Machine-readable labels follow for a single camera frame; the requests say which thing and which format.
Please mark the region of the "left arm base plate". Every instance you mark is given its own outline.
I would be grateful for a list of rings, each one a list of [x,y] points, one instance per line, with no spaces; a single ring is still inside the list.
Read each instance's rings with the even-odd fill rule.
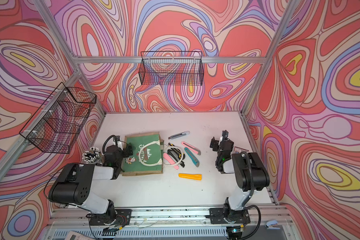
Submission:
[[[87,214],[91,226],[122,226],[129,225],[131,220],[131,209],[116,209],[115,213]]]

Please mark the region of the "teal utility knife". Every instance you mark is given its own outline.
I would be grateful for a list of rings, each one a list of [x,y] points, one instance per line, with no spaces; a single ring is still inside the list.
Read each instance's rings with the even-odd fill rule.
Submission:
[[[184,148],[185,152],[187,153],[187,155],[190,157],[190,159],[192,160],[193,164],[196,166],[196,167],[199,167],[200,166],[200,162],[199,160],[196,158],[196,156],[192,153],[192,151],[185,147]]]

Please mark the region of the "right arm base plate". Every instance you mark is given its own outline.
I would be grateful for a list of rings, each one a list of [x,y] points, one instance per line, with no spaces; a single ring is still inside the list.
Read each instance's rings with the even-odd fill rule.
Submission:
[[[210,208],[206,218],[211,224],[248,225],[251,222],[248,211],[233,211],[224,208]]]

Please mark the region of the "small blue stapler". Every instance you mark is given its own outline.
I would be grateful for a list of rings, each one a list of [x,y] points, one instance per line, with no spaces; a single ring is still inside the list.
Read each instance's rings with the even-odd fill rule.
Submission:
[[[268,221],[265,226],[268,230],[280,230],[279,223],[276,220]]]

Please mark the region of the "metal cup of pens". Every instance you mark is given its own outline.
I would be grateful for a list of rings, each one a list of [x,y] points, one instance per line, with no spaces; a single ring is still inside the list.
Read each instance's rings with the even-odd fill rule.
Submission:
[[[82,154],[82,161],[85,164],[101,165],[103,163],[103,155],[99,148],[90,147],[89,150]]]

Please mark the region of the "orange utility knife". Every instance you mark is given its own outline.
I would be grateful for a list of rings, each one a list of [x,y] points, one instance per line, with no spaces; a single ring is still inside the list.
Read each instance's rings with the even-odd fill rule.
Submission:
[[[178,174],[179,178],[201,181],[202,175],[200,174]]]

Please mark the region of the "aluminium front rail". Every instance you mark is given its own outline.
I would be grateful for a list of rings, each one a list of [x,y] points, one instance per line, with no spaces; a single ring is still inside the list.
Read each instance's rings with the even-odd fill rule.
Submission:
[[[73,240],[80,234],[86,240],[300,240],[301,236],[285,207],[259,205],[249,209],[248,225],[211,224],[206,218],[213,206],[128,208],[129,225],[91,226],[87,212],[77,209],[56,210],[42,240]],[[276,220],[280,230],[268,230],[265,224]]]

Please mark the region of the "grey utility knife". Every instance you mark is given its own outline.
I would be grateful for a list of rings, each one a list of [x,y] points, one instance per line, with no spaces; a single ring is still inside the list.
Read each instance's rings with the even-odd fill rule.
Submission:
[[[185,132],[182,132],[182,133],[179,133],[179,134],[175,134],[175,135],[169,136],[169,137],[168,137],[168,140],[177,139],[177,138],[180,138],[180,137],[187,136],[187,135],[189,135],[189,134],[190,134],[190,131],[185,131]]]

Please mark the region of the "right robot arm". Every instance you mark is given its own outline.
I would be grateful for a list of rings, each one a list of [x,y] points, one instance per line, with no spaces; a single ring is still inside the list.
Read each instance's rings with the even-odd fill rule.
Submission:
[[[226,198],[222,208],[210,208],[209,215],[212,224],[242,224],[250,223],[249,201],[255,193],[270,185],[270,177],[257,153],[240,149],[234,152],[234,142],[229,139],[229,132],[222,131],[219,140],[211,139],[210,148],[217,152],[216,169],[221,174],[234,174],[237,187]]]

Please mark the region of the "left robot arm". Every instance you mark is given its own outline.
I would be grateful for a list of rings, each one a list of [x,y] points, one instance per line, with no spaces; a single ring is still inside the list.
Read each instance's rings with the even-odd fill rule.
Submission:
[[[101,153],[91,147],[84,153],[85,160],[104,160],[102,166],[96,164],[67,164],[48,193],[50,202],[72,205],[89,212],[89,218],[97,225],[112,225],[117,220],[114,202],[100,197],[91,190],[93,181],[115,180],[122,170],[123,159],[133,155],[133,148],[127,144],[124,149],[112,145]]]

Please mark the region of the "pink utility knife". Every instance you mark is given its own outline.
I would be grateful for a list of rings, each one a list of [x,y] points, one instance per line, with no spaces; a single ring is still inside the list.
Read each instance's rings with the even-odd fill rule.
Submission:
[[[197,154],[197,155],[201,155],[201,150],[199,150],[198,148],[196,148],[196,147],[194,147],[194,146],[192,146],[192,145],[190,145],[190,144],[188,144],[188,143],[186,143],[186,142],[184,142],[184,141],[182,141],[181,142],[181,144],[185,147],[185,148],[188,148],[189,150],[191,150],[192,152],[194,152],[195,154]]]
[[[174,167],[176,170],[179,169],[178,163],[176,161],[174,161],[167,153],[163,153],[163,158],[165,161],[168,162],[168,166],[172,166]]]

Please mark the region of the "blade refill package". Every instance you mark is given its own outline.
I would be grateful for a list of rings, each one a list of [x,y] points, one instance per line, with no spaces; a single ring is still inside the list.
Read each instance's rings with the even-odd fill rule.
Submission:
[[[240,148],[240,147],[234,147],[234,152],[235,153],[242,153],[242,152],[249,153],[250,151],[247,149]]]

